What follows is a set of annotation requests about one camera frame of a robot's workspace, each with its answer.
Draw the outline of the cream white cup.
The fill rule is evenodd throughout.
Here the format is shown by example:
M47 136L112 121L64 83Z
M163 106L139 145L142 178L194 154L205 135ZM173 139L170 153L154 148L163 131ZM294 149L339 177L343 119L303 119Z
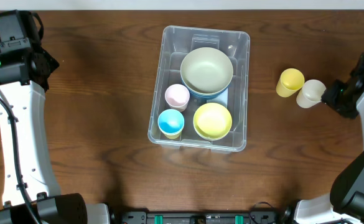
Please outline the cream white cup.
M296 98L296 103L301 108L310 108L321 102L321 97L326 86L319 80L308 80L301 88Z

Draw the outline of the yellow cup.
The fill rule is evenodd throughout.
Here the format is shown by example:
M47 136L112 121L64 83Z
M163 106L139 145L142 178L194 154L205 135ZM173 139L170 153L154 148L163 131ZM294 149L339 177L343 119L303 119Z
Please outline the yellow cup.
M163 135L168 138L168 139L177 139L179 138L179 136L181 135L181 132L182 131L179 131L177 133L166 133L166 132L163 132Z
M276 85L276 93L283 98L290 97L300 90L304 83L305 78L301 71L295 68L288 68L282 72L279 78Z

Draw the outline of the yellow bowl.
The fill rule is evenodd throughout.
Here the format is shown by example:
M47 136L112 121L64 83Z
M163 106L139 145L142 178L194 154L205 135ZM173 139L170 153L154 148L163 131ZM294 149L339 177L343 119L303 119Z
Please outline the yellow bowl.
M208 135L229 133L232 123L231 113L218 103L205 103L196 110L193 118L196 133Z

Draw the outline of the blue bowl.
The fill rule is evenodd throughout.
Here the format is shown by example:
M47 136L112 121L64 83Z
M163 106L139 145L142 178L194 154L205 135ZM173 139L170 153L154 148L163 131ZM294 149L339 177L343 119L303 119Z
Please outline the blue bowl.
M226 89L225 91L222 91L220 93L217 93L215 95L203 95L203 94L195 93L193 91L189 91L189 93L196 98L200 98L200 99L204 99L204 100L214 100L214 99L218 99L218 98L224 99L224 98L227 98L227 96L228 96L228 89Z
M188 89L188 91L193 91L193 89L191 89L191 88L189 88L188 86L187 86L187 84L183 81L183 80L181 80L181 82L182 82L182 84ZM193 91L193 92L195 92L195 93L198 93L198 94L203 94L203 95L215 95L215 94L217 94L217 93L220 93L220 92L222 92L222 91L224 91L225 89L227 89L229 86L231 85L231 83L229 83L223 90L221 90L221 91L218 91L218 92L216 92L216 93L209 93L209 94L207 94L207 93L199 93L199 92L197 92L197 91Z

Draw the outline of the pink cup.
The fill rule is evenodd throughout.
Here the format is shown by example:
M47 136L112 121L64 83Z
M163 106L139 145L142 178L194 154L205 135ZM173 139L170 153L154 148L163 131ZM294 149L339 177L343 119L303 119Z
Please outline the pink cup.
M183 112L190 100L190 92L184 85L173 84L167 88L165 100L170 108Z

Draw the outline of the cream beige bowl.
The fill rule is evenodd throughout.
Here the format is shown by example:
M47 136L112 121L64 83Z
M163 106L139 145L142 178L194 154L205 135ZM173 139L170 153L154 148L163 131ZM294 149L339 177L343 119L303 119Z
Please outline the cream beige bowl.
M216 93L231 83L233 64L222 51L202 47L184 57L180 66L180 76L193 91Z

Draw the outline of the light blue cup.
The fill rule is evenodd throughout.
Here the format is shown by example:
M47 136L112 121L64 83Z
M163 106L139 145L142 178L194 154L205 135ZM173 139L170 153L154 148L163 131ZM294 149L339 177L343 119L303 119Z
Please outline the light blue cup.
M168 109L159 115L157 124L164 134L176 135L183 130L185 119L180 111Z

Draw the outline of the grey bowl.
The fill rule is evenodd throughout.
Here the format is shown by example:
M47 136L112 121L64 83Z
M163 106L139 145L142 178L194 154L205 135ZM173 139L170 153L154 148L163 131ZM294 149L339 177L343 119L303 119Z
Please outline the grey bowl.
M206 133L197 133L201 138L208 140L208 141L217 141L220 140L222 138L224 138L225 136L227 136L228 133L225 134L220 134L220 135L208 135Z

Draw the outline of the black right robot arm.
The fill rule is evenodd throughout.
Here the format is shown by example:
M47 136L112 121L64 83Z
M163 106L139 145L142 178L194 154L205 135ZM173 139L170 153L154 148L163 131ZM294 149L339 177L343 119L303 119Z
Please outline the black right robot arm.
M363 152L337 176L330 193L298 201L278 223L364 223L364 53L350 78L334 81L321 102L344 118L361 119Z

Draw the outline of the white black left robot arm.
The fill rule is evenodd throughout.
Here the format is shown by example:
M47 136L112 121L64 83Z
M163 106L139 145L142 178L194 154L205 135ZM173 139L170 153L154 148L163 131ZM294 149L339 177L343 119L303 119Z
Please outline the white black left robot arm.
M0 29L0 133L4 191L0 223L109 223L104 203L62 194L53 173L44 123L48 77L58 62L39 31Z

